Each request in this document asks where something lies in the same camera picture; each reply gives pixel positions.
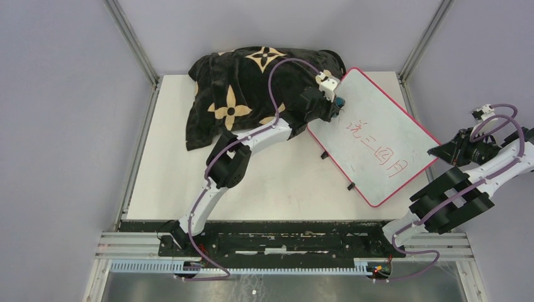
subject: gray floor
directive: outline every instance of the gray floor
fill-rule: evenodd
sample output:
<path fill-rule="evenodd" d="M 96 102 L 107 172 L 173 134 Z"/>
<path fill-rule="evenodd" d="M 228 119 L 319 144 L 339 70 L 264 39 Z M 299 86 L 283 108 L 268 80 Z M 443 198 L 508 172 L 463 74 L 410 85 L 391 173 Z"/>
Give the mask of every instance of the gray floor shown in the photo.
<path fill-rule="evenodd" d="M 421 264 L 395 263 L 394 276 L 422 267 Z M 466 299 L 456 266 L 450 265 L 390 284 L 373 284 L 363 276 L 243 275 L 226 281 L 182 282 L 166 274 L 111 273 L 103 301 L 442 302 Z"/>

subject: red whiteboard border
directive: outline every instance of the red whiteboard border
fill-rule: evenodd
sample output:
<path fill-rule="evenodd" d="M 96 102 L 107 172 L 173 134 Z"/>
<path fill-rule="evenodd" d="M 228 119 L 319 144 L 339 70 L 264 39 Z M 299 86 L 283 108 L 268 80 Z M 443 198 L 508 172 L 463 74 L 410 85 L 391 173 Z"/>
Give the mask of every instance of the red whiteboard border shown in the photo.
<path fill-rule="evenodd" d="M 352 71 L 352 70 L 357 70 L 359 71 L 366 79 L 368 79 L 376 88 L 378 88 L 378 90 L 380 90 L 380 92 L 382 92 L 385 96 L 387 96 L 387 98 L 392 101 L 400 110 L 402 110 L 402 112 L 407 115 L 415 124 L 417 124 L 417 126 L 419 126 L 429 137 L 431 137 L 438 145 L 441 145 L 440 141 L 438 141 L 437 138 L 434 137 L 434 135 L 432 135 L 432 133 L 430 133 L 427 129 L 425 129 L 425 127 L 423 127 L 418 121 L 416 121 L 416 119 L 411 116 L 401 105 L 399 105 L 397 102 L 395 102 L 394 99 L 392 99 L 384 90 L 382 90 L 382 88 L 380 88 L 377 83 L 375 83 L 373 80 L 371 80 L 363 71 L 361 71 L 361 69 L 357 68 L 357 67 L 352 67 L 351 69 L 349 69 L 347 71 L 347 73 L 345 74 L 345 76 L 343 76 L 343 78 L 341 79 L 343 81 L 343 79 Z M 319 141 L 319 139 L 315 136 L 315 134 L 313 133 L 313 131 L 310 129 L 309 126 L 307 126 L 307 129 L 308 129 L 308 132 L 312 135 L 312 137 L 314 138 L 314 140 L 321 146 L 321 148 L 323 150 L 325 150 L 326 152 L 328 152 L 326 150 L 326 148 L 322 145 L 322 143 Z M 353 182 L 352 179 L 350 179 L 350 177 L 347 175 L 347 173 L 345 173 L 345 171 L 341 168 L 341 166 L 338 164 L 338 162 L 336 162 L 336 159 L 330 154 L 328 153 L 328 156 L 332 159 L 332 161 L 334 162 L 334 164 L 339 168 L 339 170 L 343 173 L 343 175 L 345 175 L 345 177 L 350 181 L 350 182 Z M 412 178 L 408 179 L 408 181 L 406 181 L 403 185 L 401 185 L 398 189 L 396 189 L 393 193 L 391 193 L 389 196 L 387 196 L 382 202 L 380 202 L 378 205 L 374 206 L 372 204 L 369 203 L 369 200 L 367 200 L 367 198 L 361 193 L 361 191 L 358 189 L 357 186 L 355 186 L 354 188 L 356 189 L 356 191 L 358 191 L 358 193 L 361 195 L 361 197 L 365 200 L 365 202 L 372 208 L 378 208 L 379 206 L 381 206 L 382 204 L 384 204 L 384 202 L 386 202 L 389 198 L 391 198 L 391 196 L 393 196 L 396 192 L 399 192 L 402 188 L 404 188 L 409 182 L 411 182 L 414 178 L 416 178 L 417 176 L 419 176 L 421 173 L 423 173 L 426 169 L 428 169 L 428 167 L 430 167 L 431 165 L 433 165 L 438 159 L 434 159 L 432 162 L 430 162 L 430 164 L 428 164 L 426 167 L 424 167 L 421 171 L 419 171 L 416 175 L 414 175 Z"/>

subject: white wall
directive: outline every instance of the white wall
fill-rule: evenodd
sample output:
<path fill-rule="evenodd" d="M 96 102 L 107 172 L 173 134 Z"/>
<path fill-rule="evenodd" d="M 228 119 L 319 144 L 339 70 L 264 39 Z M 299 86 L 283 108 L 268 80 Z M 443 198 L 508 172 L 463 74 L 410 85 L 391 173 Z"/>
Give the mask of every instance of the white wall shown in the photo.
<path fill-rule="evenodd" d="M 266 45 L 334 50 L 347 67 L 400 70 L 441 0 L 123 0 L 158 74 L 212 52 Z"/>
<path fill-rule="evenodd" d="M 519 107 L 534 127 L 534 1 L 456 1 L 419 63 L 410 87 L 423 124 L 450 140 L 486 103 Z M 500 138 L 513 131 L 507 126 Z M 490 301 L 532 301 L 534 174 L 506 183 L 495 207 L 464 224 Z"/>
<path fill-rule="evenodd" d="M 102 1 L 2 1 L 0 40 L 0 301 L 80 301 L 150 85 Z"/>

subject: white table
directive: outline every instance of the white table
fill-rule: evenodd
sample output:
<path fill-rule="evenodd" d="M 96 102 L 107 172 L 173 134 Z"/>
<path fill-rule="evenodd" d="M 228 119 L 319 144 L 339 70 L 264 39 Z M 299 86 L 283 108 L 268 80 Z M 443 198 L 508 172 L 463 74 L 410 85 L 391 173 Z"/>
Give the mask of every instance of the white table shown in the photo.
<path fill-rule="evenodd" d="M 394 72 L 367 73 L 404 105 Z M 185 214 L 203 184 L 213 145 L 185 147 L 195 83 L 165 75 L 128 208 L 128 220 L 172 220 Z M 427 185 L 423 174 L 378 208 L 371 208 L 306 131 L 251 158 L 246 176 L 228 190 L 211 220 L 382 220 L 404 216 L 409 197 Z"/>

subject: folded cloth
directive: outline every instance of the folded cloth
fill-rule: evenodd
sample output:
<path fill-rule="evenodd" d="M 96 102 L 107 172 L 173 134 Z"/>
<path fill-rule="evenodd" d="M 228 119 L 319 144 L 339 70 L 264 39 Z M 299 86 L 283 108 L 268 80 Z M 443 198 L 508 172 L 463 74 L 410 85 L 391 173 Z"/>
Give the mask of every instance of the folded cloth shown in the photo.
<path fill-rule="evenodd" d="M 270 122 L 275 109 L 267 87 L 269 73 L 287 58 L 308 61 L 339 79 L 345 74 L 343 61 L 330 50 L 245 47 L 205 55 L 189 70 L 195 81 L 195 101 L 186 125 L 187 150 L 211 145 L 224 128 L 246 130 Z M 280 65 L 272 80 L 278 110 L 290 107 L 306 87 L 318 87 L 316 75 L 299 62 Z"/>

